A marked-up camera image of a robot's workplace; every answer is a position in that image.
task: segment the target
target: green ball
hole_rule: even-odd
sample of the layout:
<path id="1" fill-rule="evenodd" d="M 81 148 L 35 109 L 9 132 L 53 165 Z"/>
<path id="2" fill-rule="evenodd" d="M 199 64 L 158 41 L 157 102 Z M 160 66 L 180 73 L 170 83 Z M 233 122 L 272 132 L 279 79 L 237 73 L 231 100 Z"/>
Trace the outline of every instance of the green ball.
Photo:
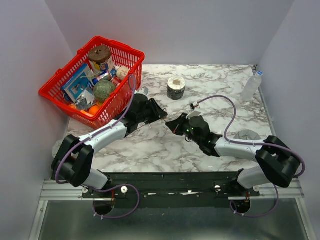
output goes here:
<path id="1" fill-rule="evenodd" d="M 93 94 L 96 101 L 104 103 L 115 90 L 116 86 L 112 82 L 102 80 L 94 86 Z"/>

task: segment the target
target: tin can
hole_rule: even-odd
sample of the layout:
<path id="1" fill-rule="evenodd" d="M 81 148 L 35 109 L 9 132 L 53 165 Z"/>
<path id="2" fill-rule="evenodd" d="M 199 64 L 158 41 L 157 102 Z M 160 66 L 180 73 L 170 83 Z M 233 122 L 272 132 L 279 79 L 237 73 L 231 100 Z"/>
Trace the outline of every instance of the tin can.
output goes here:
<path id="1" fill-rule="evenodd" d="M 95 69 L 98 71 L 110 72 L 112 69 L 114 69 L 114 62 L 108 46 L 101 45 L 94 47 L 90 50 L 88 58 L 91 62 L 93 62 Z"/>
<path id="2" fill-rule="evenodd" d="M 184 96 L 186 80 L 181 76 L 172 76 L 167 82 L 166 95 L 172 100 L 179 100 Z"/>

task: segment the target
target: white wall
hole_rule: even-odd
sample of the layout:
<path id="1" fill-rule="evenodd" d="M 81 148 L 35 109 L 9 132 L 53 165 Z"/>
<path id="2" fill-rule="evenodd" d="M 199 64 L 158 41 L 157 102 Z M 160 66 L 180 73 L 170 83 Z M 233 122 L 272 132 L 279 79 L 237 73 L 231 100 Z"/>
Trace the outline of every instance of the white wall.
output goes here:
<path id="1" fill-rule="evenodd" d="M 277 135 L 306 161 L 300 178 L 320 239 L 320 1 L 295 0 L 259 63 Z"/>
<path id="2" fill-rule="evenodd" d="M 0 239 L 28 239 L 66 116 L 38 90 L 72 53 L 43 0 L 0 7 Z"/>
<path id="3" fill-rule="evenodd" d="M 93 36 L 150 64 L 257 64 L 294 0 L 46 0 L 73 54 Z"/>

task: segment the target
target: orange fruit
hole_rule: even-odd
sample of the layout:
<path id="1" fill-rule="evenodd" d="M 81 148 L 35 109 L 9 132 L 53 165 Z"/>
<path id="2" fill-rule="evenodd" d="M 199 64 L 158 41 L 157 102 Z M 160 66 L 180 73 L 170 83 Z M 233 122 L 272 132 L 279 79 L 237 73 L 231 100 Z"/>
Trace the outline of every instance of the orange fruit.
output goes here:
<path id="1" fill-rule="evenodd" d="M 97 112 L 99 111 L 99 109 L 100 109 L 100 107 L 98 107 L 97 105 L 94 105 L 89 109 L 89 114 L 96 115 Z"/>

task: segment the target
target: white marble tabletop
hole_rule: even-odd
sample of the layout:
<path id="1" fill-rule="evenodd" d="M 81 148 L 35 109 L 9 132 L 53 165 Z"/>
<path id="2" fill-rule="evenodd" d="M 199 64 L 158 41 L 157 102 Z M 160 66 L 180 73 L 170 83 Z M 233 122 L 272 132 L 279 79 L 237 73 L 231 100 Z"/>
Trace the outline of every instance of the white marble tabletop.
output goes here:
<path id="1" fill-rule="evenodd" d="M 190 103 L 211 95 L 225 95 L 237 101 L 248 78 L 253 75 L 248 65 L 143 65 L 142 86 L 149 89 L 160 107 L 166 108 L 168 121 L 190 112 Z M 167 97 L 167 81 L 173 76 L 186 80 L 180 100 Z M 214 98 L 200 104 L 202 115 L 212 132 L 222 134 L 233 116 L 233 108 L 224 99 Z M 250 129 L 261 138 L 271 135 L 264 105 L 258 92 L 250 102 L 237 104 L 237 116 L 229 136 Z M 76 137 L 92 128 L 70 119 L 67 135 Z M 163 120 L 146 125 L 125 139 L 113 142 L 93 159 L 92 167 L 104 172 L 214 172 L 237 171 L 257 163 L 234 157 L 205 155 L 194 142 L 174 135 Z"/>

